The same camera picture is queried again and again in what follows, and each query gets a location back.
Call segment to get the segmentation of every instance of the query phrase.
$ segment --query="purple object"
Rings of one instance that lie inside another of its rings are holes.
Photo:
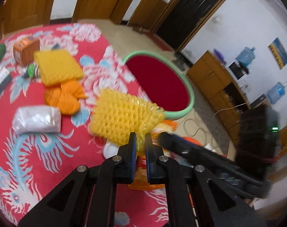
[[[224,60],[224,56],[217,49],[214,49],[214,54],[221,61],[222,65],[226,65],[226,61]]]

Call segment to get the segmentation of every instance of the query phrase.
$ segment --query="white plastic package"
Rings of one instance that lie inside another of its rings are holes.
[[[47,105],[20,107],[13,117],[12,128],[18,135],[25,132],[58,133],[61,131],[61,111]]]

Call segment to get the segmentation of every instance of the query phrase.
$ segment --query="orange box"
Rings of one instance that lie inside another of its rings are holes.
[[[33,54],[39,50],[39,38],[27,36],[13,45],[13,56],[18,64],[25,67],[34,61]]]

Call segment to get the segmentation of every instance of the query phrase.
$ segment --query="green rim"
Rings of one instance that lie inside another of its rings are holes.
[[[192,107],[194,106],[195,95],[194,95],[194,91],[192,89],[190,82],[187,80],[187,78],[184,76],[184,74],[179,70],[178,67],[176,67],[172,62],[170,62],[166,58],[162,57],[159,54],[156,54],[156,53],[151,52],[151,51],[146,51],[146,50],[139,50],[139,51],[135,51],[135,52],[128,54],[126,57],[123,58],[123,63],[126,63],[130,58],[132,58],[133,56],[137,56],[137,55],[148,55],[148,56],[154,57],[154,58],[160,60],[162,63],[166,64],[168,67],[170,67],[177,74],[177,76],[183,82],[183,84],[185,85],[185,87],[188,91],[190,101],[188,103],[188,106],[183,110],[176,111],[176,112],[165,111],[164,113],[165,113],[166,118],[168,120],[177,120],[177,119],[180,119],[180,118],[184,117],[185,115],[187,115],[191,111]]]

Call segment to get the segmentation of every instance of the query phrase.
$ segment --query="yellow mesh scrubber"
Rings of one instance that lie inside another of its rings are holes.
[[[45,86],[84,77],[82,69],[67,50],[36,51],[34,60]]]
[[[94,110],[89,132],[124,145],[130,132],[137,135],[137,151],[144,152],[145,135],[165,118],[164,110],[130,94],[103,89]]]

